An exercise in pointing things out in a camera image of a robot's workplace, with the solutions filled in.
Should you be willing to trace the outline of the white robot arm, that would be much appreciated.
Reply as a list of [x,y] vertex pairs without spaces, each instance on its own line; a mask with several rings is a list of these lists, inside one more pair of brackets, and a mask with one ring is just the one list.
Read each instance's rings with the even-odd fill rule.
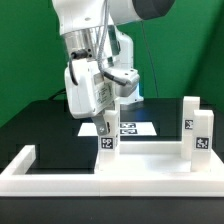
[[64,72],[69,109],[90,118],[106,135],[104,111],[116,98],[130,96],[139,83],[130,41],[117,26],[166,15],[175,0],[52,0],[68,54]]

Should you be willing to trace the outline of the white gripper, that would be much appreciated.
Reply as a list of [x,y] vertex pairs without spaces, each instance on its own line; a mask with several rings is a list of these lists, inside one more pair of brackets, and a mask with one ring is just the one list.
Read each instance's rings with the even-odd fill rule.
[[97,114],[112,103],[115,95],[112,82],[101,75],[97,62],[70,60],[65,69],[64,80],[72,116],[75,119],[93,117],[97,134],[107,135],[109,124],[102,114]]

